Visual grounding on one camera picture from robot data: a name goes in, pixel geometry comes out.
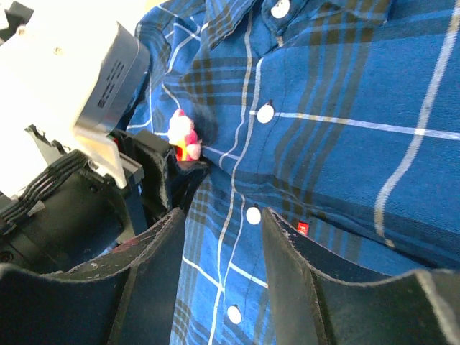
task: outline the shirt collar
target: shirt collar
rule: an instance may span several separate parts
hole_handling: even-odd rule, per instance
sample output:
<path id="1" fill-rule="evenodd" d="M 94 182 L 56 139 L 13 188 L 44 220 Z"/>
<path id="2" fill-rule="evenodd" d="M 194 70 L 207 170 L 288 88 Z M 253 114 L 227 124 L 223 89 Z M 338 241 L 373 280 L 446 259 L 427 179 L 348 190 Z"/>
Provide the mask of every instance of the shirt collar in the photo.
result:
<path id="1" fill-rule="evenodd" d="M 203 31 L 207 31 L 211 49 L 235 30 L 256 1 L 206 0 L 205 23 L 207 24 L 203 27 Z M 324 0 L 373 24 L 382 24 L 388 20 L 388 14 L 394 1 L 396 0 Z"/>

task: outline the pink toy figure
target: pink toy figure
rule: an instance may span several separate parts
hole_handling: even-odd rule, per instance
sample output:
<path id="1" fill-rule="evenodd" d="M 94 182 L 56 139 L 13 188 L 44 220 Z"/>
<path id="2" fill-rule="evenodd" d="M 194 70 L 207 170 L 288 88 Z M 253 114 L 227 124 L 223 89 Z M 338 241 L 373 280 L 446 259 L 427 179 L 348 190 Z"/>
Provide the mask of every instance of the pink toy figure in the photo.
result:
<path id="1" fill-rule="evenodd" d="M 171 145 L 178 147 L 176 157 L 179 161 L 198 160 L 201 155 L 201 141 L 195 132 L 195 125 L 184 110 L 178 109 L 170 120 L 167 137 Z"/>

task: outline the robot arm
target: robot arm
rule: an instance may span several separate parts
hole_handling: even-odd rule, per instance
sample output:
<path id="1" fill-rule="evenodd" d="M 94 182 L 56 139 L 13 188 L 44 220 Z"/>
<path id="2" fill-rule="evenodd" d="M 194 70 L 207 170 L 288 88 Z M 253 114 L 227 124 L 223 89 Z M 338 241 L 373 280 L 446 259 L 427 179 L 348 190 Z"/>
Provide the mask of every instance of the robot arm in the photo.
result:
<path id="1" fill-rule="evenodd" d="M 36 11 L 14 2 L 6 15 L 10 27 L 0 31 L 4 119 L 14 115 L 14 126 L 34 125 L 48 141 L 80 150 L 99 175 L 124 188 L 119 152 L 107 136 L 144 77 L 147 49 L 117 21 L 68 2 Z"/>

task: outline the shirt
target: shirt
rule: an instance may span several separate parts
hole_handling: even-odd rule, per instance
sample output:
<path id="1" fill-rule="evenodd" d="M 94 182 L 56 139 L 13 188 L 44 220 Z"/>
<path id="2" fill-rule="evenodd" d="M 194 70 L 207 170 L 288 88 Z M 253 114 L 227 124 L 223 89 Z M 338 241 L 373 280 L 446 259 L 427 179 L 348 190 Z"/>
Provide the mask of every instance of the shirt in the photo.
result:
<path id="1" fill-rule="evenodd" d="M 460 268 L 459 15 L 459 0 L 171 0 L 144 16 L 127 130 L 167 139 L 183 109 L 210 162 L 171 344 L 276 342 L 264 207 L 377 272 Z"/>

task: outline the black plastic piece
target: black plastic piece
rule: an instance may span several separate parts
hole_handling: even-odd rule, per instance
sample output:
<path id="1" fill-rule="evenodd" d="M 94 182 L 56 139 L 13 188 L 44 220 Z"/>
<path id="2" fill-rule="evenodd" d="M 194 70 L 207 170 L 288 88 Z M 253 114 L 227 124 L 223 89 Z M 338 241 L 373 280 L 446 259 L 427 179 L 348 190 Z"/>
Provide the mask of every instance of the black plastic piece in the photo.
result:
<path id="1" fill-rule="evenodd" d="M 176 209 L 70 272 L 0 264 L 0 344 L 169 344 L 184 237 Z"/>
<path id="2" fill-rule="evenodd" d="M 16 33 L 17 28 L 27 24 L 34 14 L 34 10 L 13 1 L 9 9 L 5 10 L 6 18 L 8 19 L 8 28 L 0 30 L 0 42 L 6 42 Z"/>
<path id="3" fill-rule="evenodd" d="M 17 224 L 28 220 L 40 201 L 51 196 L 70 176 L 85 167 L 87 162 L 88 159 L 82 152 L 73 151 L 43 170 L 17 200 L 0 210 L 0 218 L 10 225 L 10 229 L 2 230 L 1 235 L 8 234 Z"/>
<path id="4" fill-rule="evenodd" d="M 144 168 L 142 200 L 147 221 L 153 224 L 177 207 L 187 215 L 198 186 L 208 174 L 208 164 L 178 162 L 172 145 L 145 130 L 134 136 L 116 129 L 111 135 L 120 151 Z"/>
<path id="5" fill-rule="evenodd" d="M 71 175 L 43 201 L 45 207 L 0 238 L 0 252 L 38 273 L 69 270 L 93 259 L 124 230 L 117 208 L 103 193 L 103 183 Z"/>
<path id="6" fill-rule="evenodd" d="M 48 142 L 46 137 L 40 134 L 35 126 L 32 125 L 27 127 L 26 131 L 35 141 L 35 144 L 48 165 L 51 165 L 62 155 L 65 155 L 65 150 L 59 142 Z M 121 219 L 125 229 L 131 229 L 136 235 L 145 231 L 147 222 L 140 196 L 142 183 L 138 183 L 136 179 L 134 179 L 132 172 L 125 170 L 125 178 L 128 185 L 123 190 L 118 189 L 114 179 L 109 176 L 103 178 L 89 169 L 81 170 L 80 174 L 84 175 L 85 178 L 91 180 L 96 185 L 95 188 L 97 188 L 100 195 L 109 199 L 110 203 L 116 209 L 116 214 Z"/>
<path id="7" fill-rule="evenodd" d="M 7 207 L 11 203 L 11 199 L 0 192 L 0 210 Z"/>
<path id="8" fill-rule="evenodd" d="M 388 278 L 299 235 L 273 210 L 262 241 L 278 344 L 457 344 L 460 274 Z"/>

